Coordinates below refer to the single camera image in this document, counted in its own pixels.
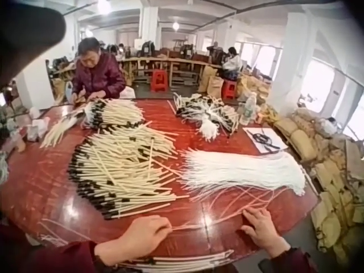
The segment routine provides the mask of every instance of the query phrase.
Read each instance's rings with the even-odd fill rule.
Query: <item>hand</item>
[[[93,92],[91,93],[91,95],[88,97],[87,101],[91,101],[95,98],[104,98],[106,96],[106,92],[101,90],[99,92]]]
[[[241,230],[251,237],[253,242],[265,249],[271,258],[278,257],[291,246],[278,235],[270,213],[266,209],[247,208],[243,215],[254,226],[242,226]]]
[[[171,223],[161,216],[135,219],[118,239],[100,243],[94,253],[107,266],[144,257],[154,251],[172,232]]]
[[[77,100],[78,100],[77,94],[72,93],[72,95],[71,95],[71,104],[75,104]]]
[[[85,95],[86,95],[86,90],[82,89],[81,92],[78,94],[78,98],[85,97]]]

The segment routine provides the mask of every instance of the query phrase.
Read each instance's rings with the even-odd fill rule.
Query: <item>plastic bottle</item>
[[[248,125],[255,111],[255,106],[257,105],[257,94],[251,92],[249,98],[246,100],[243,114],[240,117],[241,125]]]

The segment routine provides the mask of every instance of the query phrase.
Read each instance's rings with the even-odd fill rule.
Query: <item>red stool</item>
[[[158,90],[167,91],[168,79],[167,71],[165,70],[153,70],[151,91],[157,92]]]
[[[232,98],[235,99],[235,89],[237,87],[236,81],[228,81],[224,80],[224,84],[222,85],[222,98]]]

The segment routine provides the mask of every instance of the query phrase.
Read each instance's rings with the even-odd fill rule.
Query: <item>red table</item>
[[[150,124],[151,127],[179,134],[175,142],[177,150],[191,147],[204,151],[259,155],[243,130],[239,130],[229,139],[221,134],[214,142],[208,143],[200,134],[196,134],[194,125],[182,124],[181,120],[174,116],[165,100],[141,100],[137,103],[144,109],[145,119],[153,121]],[[69,106],[54,107],[45,116],[50,117],[54,122],[69,110]],[[72,229],[94,241],[101,242],[119,237],[132,220],[139,216],[105,221],[86,199],[76,195],[76,187],[68,180],[66,170],[75,145],[81,143],[88,134],[90,131],[75,127],[67,132],[62,142],[55,148],[40,149],[38,143],[29,143],[24,153],[15,152],[10,156],[10,177],[1,187],[1,207],[9,219],[26,233],[36,237],[41,234],[50,234],[39,224],[42,218],[47,218],[64,226],[42,221],[66,241],[82,239],[81,236],[69,231]],[[182,163],[182,158],[164,162],[167,166],[176,169]],[[185,194],[177,181],[170,187],[179,195]],[[306,194],[302,197],[295,195],[291,190],[280,189],[275,193],[279,195],[269,203],[267,209],[271,212],[279,233],[292,229],[307,216],[318,201],[310,186],[306,186]],[[203,202],[181,199],[174,201],[168,207],[151,212],[150,214],[168,217],[172,226],[206,224],[200,229],[174,231],[153,255],[198,256],[233,249],[233,259],[246,257],[256,251],[257,247],[248,236],[237,232],[243,224],[241,215],[219,224],[209,225],[209,223],[220,219],[221,213],[235,199],[237,199],[236,202],[230,206],[225,216],[249,203],[256,204],[252,202],[254,196],[262,194],[262,200],[268,200],[272,196],[270,192],[257,190],[250,191],[250,195],[242,195],[242,191],[231,189],[217,199],[216,195],[210,196]]]

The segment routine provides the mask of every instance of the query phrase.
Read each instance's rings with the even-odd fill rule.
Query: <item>workbench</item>
[[[136,82],[138,83],[150,83],[150,77],[151,73],[154,69],[165,69],[168,72],[168,80],[169,80],[169,87],[172,87],[173,80],[176,79],[176,82],[184,83],[183,79],[181,80],[181,77],[177,79],[177,76],[174,75],[190,75],[191,78],[193,78],[193,85],[197,85],[199,80],[201,79],[203,70],[205,66],[210,66],[213,68],[222,68],[221,65],[215,65],[215,64],[209,64],[205,63],[203,61],[194,61],[194,60],[186,60],[186,59],[179,59],[179,58],[157,58],[157,57],[132,57],[124,60],[118,60],[118,63],[120,63],[121,66],[126,68],[126,71],[129,75],[132,75],[133,73],[148,73],[149,76],[140,76],[140,78],[137,78],[136,76]],[[145,64],[151,64],[151,68],[145,68]],[[173,68],[180,64],[188,64],[190,65],[189,70],[173,70]],[[65,77],[64,75],[69,75],[70,72],[74,71],[75,65],[70,64],[68,67],[57,71],[54,73],[54,75],[60,75],[61,78],[69,78]]]
[[[137,100],[136,103],[143,109],[145,120],[152,121],[152,128],[178,134],[175,141],[178,151],[192,148],[260,155],[241,128],[230,138],[221,133],[213,142],[206,142],[201,134],[196,134],[194,125],[182,123],[175,117],[166,100]],[[71,110],[71,106],[53,107],[44,117],[50,118],[49,125],[52,126]],[[91,133],[90,130],[75,126],[67,131],[56,147],[40,149],[40,143],[28,143],[23,153],[13,152],[8,159],[9,179],[0,186],[1,207],[6,217],[34,238],[39,238],[42,234],[52,235],[49,232],[51,230],[68,242],[82,241],[85,238],[103,242],[118,238],[134,219],[158,214],[168,217],[172,226],[204,223],[204,227],[172,232],[151,256],[196,257],[231,249],[234,250],[231,258],[238,260],[258,250],[246,234],[237,233],[243,224],[246,225],[246,220],[241,215],[236,215],[212,225],[213,220],[220,219],[222,215],[230,215],[246,205],[255,208],[267,206],[278,233],[284,234],[304,219],[318,202],[311,187],[305,188],[303,196],[295,195],[290,189],[280,188],[272,200],[269,191],[249,189],[249,194],[243,195],[240,189],[232,188],[215,193],[200,202],[179,199],[169,207],[151,213],[106,221],[86,199],[77,195],[76,186],[68,180],[67,175],[75,147]],[[184,157],[179,155],[177,159],[165,160],[163,164],[180,169]],[[184,192],[178,180],[171,187],[173,192]]]

